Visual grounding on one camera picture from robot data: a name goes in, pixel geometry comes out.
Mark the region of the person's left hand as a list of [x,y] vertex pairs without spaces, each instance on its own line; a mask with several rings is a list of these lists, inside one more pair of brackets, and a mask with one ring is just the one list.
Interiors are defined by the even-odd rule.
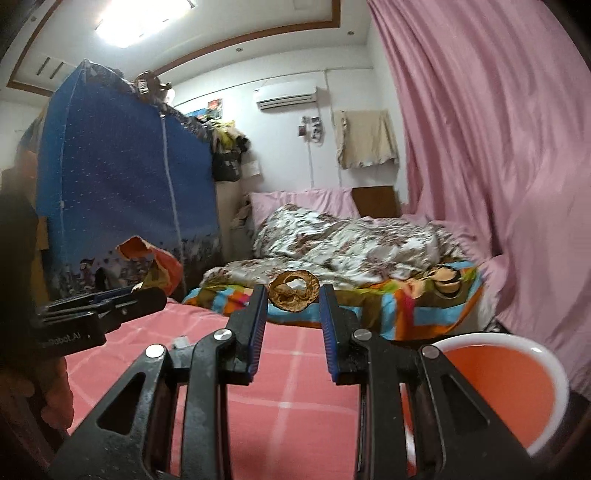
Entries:
[[[73,393],[71,391],[67,361],[64,357],[42,362],[35,370],[41,384],[45,405],[41,409],[43,421],[57,430],[67,430],[74,418]],[[35,393],[34,383],[21,373],[1,370],[1,411],[15,412],[17,399],[30,398]]]

